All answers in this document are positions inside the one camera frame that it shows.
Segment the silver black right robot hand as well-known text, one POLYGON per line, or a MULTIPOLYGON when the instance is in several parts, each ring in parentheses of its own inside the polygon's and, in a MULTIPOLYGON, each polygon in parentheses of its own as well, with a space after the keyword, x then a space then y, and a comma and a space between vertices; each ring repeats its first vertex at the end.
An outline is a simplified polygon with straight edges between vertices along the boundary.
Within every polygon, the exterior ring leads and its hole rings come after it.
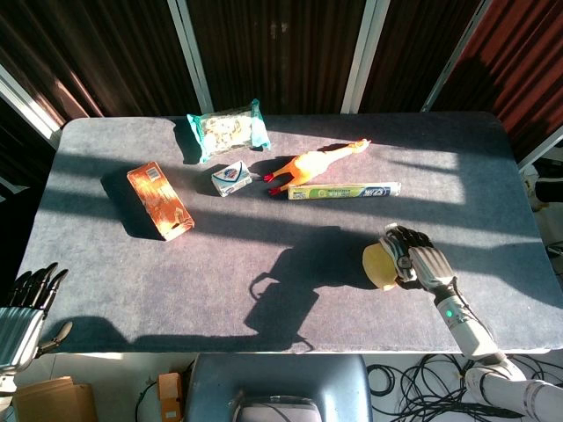
POLYGON ((422 232, 393 223, 385 227, 380 241, 394 265, 396 282, 405 289, 437 295, 456 278, 444 254, 422 232))

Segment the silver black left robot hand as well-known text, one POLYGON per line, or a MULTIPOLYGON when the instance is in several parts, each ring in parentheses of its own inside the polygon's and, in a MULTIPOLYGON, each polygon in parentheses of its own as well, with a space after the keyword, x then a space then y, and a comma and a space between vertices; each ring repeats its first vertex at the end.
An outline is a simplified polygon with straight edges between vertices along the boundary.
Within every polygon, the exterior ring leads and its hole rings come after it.
POLYGON ((42 327, 69 272, 57 267, 53 262, 34 273, 22 273, 1 301, 2 377, 25 370, 33 360, 58 348, 71 332, 73 323, 68 321, 51 339, 40 341, 42 327))

